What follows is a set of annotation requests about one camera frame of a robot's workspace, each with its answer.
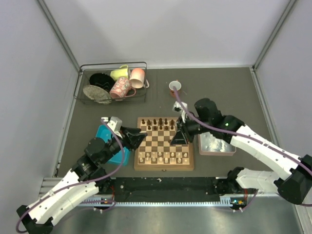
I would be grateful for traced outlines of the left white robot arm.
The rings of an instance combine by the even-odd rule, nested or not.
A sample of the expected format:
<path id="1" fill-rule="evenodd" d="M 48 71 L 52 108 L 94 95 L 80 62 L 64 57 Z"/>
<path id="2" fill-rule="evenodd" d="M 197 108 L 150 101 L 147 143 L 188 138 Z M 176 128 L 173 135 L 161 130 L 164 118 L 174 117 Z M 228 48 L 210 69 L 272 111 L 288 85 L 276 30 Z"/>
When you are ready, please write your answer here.
<path id="1" fill-rule="evenodd" d="M 93 195 L 108 192 L 113 173 L 106 173 L 103 164 L 117 153 L 125 154 L 125 149 L 136 150 L 147 135 L 140 128 L 121 127 L 111 131 L 112 139 L 108 141 L 91 139 L 84 155 L 57 185 L 36 202 L 17 209 L 16 232 L 49 234 L 77 205 Z M 20 224 L 24 225 L 24 231 L 19 229 Z"/>

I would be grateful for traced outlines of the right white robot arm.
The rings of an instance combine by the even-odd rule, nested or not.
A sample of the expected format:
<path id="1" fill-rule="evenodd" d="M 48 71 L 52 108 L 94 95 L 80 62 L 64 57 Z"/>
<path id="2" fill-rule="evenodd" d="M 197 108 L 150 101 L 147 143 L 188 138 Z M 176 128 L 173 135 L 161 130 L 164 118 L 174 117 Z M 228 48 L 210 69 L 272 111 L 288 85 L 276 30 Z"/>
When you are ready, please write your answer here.
<path id="1" fill-rule="evenodd" d="M 232 115 L 223 115 L 216 104 L 202 98 L 195 103 L 197 116 L 187 109 L 187 104 L 176 101 L 173 111 L 180 113 L 172 145 L 189 144 L 194 137 L 209 132 L 266 164 L 271 171 L 254 171 L 236 167 L 228 173 L 227 185 L 231 192 L 258 189 L 280 195 L 286 201 L 304 205 L 312 188 L 312 157 L 291 154 L 254 132 L 243 121 Z"/>

